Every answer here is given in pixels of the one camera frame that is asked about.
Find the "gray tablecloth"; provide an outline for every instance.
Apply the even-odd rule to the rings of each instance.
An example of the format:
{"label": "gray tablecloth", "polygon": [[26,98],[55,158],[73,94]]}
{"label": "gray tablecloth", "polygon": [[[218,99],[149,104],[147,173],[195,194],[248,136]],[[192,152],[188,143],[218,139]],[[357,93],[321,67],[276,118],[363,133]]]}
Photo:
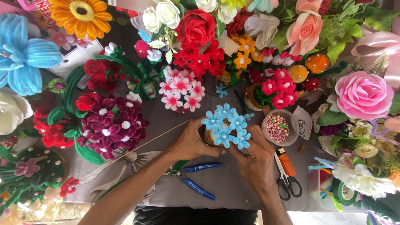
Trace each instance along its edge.
{"label": "gray tablecloth", "polygon": [[[137,31],[135,32],[134,28],[128,26],[120,27],[117,24],[113,24],[112,26],[112,32],[114,33],[112,33],[113,38],[111,41],[122,45],[127,57],[132,58],[134,62],[139,62],[133,49],[133,45],[137,40]],[[111,34],[108,34],[105,39],[101,40],[103,46],[110,41],[110,38]],[[196,109],[195,112],[189,111],[184,114],[178,114],[171,110],[166,110],[164,108],[164,103],[161,102],[161,97],[157,97],[151,102],[143,102],[143,115],[145,119],[150,121],[150,125],[146,128],[148,134],[147,138],[142,140],[140,145],[183,123],[184,121],[187,121],[188,119],[202,117],[208,110],[214,111],[218,104],[223,105],[224,103],[228,103],[231,107],[236,108],[239,114],[243,114],[239,101],[233,90],[237,89],[240,96],[243,97],[245,89],[251,85],[250,81],[247,79],[246,82],[229,89],[228,96],[224,96],[222,99],[220,99],[215,93],[215,86],[219,83],[220,82],[215,81],[214,77],[211,75],[207,76],[206,82],[204,83],[204,86],[206,87],[206,96],[200,102],[201,108]],[[116,96],[124,96],[126,90],[126,84],[123,81],[119,81],[117,89],[113,94]],[[89,91],[91,90],[77,90],[74,93],[73,102],[75,102],[84,92]],[[104,96],[108,95],[103,90],[98,89],[96,91]],[[296,104],[299,104],[312,114],[318,109],[322,100],[320,99],[308,107],[306,107],[306,102],[307,101],[305,100],[299,100]],[[286,109],[293,112],[295,108],[296,106],[290,106]],[[256,114],[251,121],[248,121],[248,123],[252,125],[260,125],[264,118],[263,113],[253,112],[249,109],[247,110],[248,113]],[[78,178],[81,181],[80,184],[76,186],[77,191],[74,194],[67,195],[64,200],[69,202],[95,202],[106,189],[123,178],[130,176],[131,173],[136,172],[149,160],[159,154],[160,151],[167,147],[178,136],[183,128],[184,125],[170,131],[135,152],[130,153],[119,162],[106,162],[103,166],[94,165],[85,161],[77,154],[73,146],[68,149],[63,149],[62,151],[66,155],[70,166],[70,176]],[[293,167],[297,172],[295,177],[300,182],[303,189],[303,195],[300,198],[292,197],[289,201],[284,201],[285,207],[289,211],[324,211],[308,193],[307,166],[315,163],[315,160],[313,159],[314,156],[328,160],[333,159],[333,156],[325,153],[321,149],[318,140],[313,136],[314,132],[312,131],[309,141],[298,137],[294,144],[285,147]],[[305,145],[302,154],[297,153],[300,144]],[[164,207],[186,206],[191,208],[210,209],[260,209],[260,202],[257,196],[240,176],[238,166],[229,152],[219,158],[198,157],[187,162],[186,165],[208,162],[221,162],[222,165],[221,167],[191,173],[188,176],[198,185],[215,195],[215,200],[210,200],[201,196],[190,187],[180,182],[177,178],[169,176],[170,171],[166,171],[164,176],[162,176],[152,189],[149,190],[141,204]],[[274,164],[274,166],[275,180],[278,180],[280,173],[277,165]]]}

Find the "printed bow on tablecloth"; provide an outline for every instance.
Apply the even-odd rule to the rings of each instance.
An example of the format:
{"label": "printed bow on tablecloth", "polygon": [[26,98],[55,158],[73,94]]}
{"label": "printed bow on tablecloth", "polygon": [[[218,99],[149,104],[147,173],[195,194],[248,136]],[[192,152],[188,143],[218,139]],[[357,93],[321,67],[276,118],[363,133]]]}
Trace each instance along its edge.
{"label": "printed bow on tablecloth", "polygon": [[[124,155],[126,153],[126,151],[124,151],[122,149],[116,149],[116,150],[114,150],[113,153],[116,155],[116,157],[119,157],[121,155]],[[121,169],[121,172],[117,175],[117,177],[115,179],[113,179],[110,182],[104,183],[102,185],[96,186],[95,188],[93,188],[92,190],[89,191],[88,195],[86,196],[86,202],[87,203],[95,203],[104,194],[104,192],[106,190],[108,190],[109,188],[111,188],[112,186],[114,186],[115,184],[120,182],[122,179],[124,179],[124,178],[122,178],[122,175],[125,173],[125,171],[128,167],[130,167],[130,174],[132,175],[132,174],[136,173],[140,168],[144,167],[148,162],[150,162],[152,159],[154,159],[160,153],[161,153],[161,151],[150,151],[150,152],[141,153],[141,154],[137,154],[136,152],[131,152],[116,161],[113,161],[113,160],[107,161],[106,163],[97,167],[95,170],[93,170],[92,172],[90,172],[89,174],[84,176],[83,178],[80,178],[79,179],[80,184],[87,184],[87,183],[93,181],[108,166],[111,166],[112,164],[115,164],[115,163],[125,161],[124,165]],[[171,173],[171,169],[172,169],[172,167],[170,167],[170,169],[168,171],[166,171],[163,174],[163,176],[169,175]],[[154,193],[155,190],[156,190],[156,184],[154,184],[150,188],[150,190],[145,194],[145,196],[143,197],[142,200],[143,200],[144,205],[149,205],[150,196]]]}
{"label": "printed bow on tablecloth", "polygon": [[[385,52],[389,56],[389,60],[387,61],[387,70],[383,79],[396,92],[400,88],[400,72],[396,65],[400,62],[400,36],[387,31],[372,33],[365,29],[362,29],[362,36],[363,38],[352,49],[352,55],[379,56]],[[369,46],[376,49],[372,53],[361,54],[358,52],[361,49],[360,46],[364,46],[363,48]]]}

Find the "white flower center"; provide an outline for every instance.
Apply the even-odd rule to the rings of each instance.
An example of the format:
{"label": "white flower center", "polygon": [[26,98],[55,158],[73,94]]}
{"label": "white flower center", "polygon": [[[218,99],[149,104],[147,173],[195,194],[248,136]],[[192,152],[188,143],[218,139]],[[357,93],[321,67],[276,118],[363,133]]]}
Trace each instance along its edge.
{"label": "white flower center", "polygon": [[109,135],[111,134],[111,132],[110,132],[108,129],[103,129],[101,132],[102,132],[103,135],[106,136],[106,137],[109,136]]}
{"label": "white flower center", "polygon": [[121,127],[122,127],[123,129],[128,129],[128,128],[130,128],[130,122],[129,122],[129,121],[124,121],[124,122],[122,122]]}
{"label": "white flower center", "polygon": [[107,113],[107,109],[106,108],[102,108],[102,109],[100,109],[100,111],[99,111],[99,114],[100,114],[100,116],[102,116],[102,115],[104,115],[104,114],[106,114]]}
{"label": "white flower center", "polygon": [[84,137],[87,137],[87,136],[88,136],[88,133],[89,133],[89,131],[90,131],[90,130],[86,130],[85,132],[83,132],[83,136],[84,136]]}
{"label": "white flower center", "polygon": [[127,140],[129,140],[129,136],[125,136],[124,138],[121,139],[122,142],[125,142]]}

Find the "pliers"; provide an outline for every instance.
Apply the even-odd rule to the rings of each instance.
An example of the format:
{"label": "pliers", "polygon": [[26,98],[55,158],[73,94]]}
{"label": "pliers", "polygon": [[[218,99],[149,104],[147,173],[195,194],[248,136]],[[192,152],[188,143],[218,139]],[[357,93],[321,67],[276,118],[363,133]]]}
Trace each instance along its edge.
{"label": "pliers", "polygon": [[208,168],[213,168],[213,167],[220,167],[221,163],[203,163],[203,164],[198,164],[195,166],[190,166],[190,167],[185,167],[180,170],[172,170],[173,176],[176,176],[178,179],[180,179],[182,182],[187,184],[189,187],[191,187],[193,190],[197,191],[197,193],[214,200],[215,196],[204,190],[202,187],[197,185],[195,182],[190,180],[185,173],[187,172],[196,172],[202,169],[208,169]]}

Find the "pink ribbon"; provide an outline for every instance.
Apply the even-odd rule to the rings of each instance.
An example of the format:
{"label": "pink ribbon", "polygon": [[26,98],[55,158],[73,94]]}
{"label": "pink ribbon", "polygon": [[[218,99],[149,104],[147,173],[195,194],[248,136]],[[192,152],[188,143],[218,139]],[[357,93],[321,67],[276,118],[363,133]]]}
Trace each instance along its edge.
{"label": "pink ribbon", "polygon": [[351,50],[352,55],[379,56],[386,52],[389,60],[384,80],[396,92],[400,88],[400,71],[397,65],[400,62],[400,36],[387,31],[372,33],[363,28],[362,34],[363,38]]}

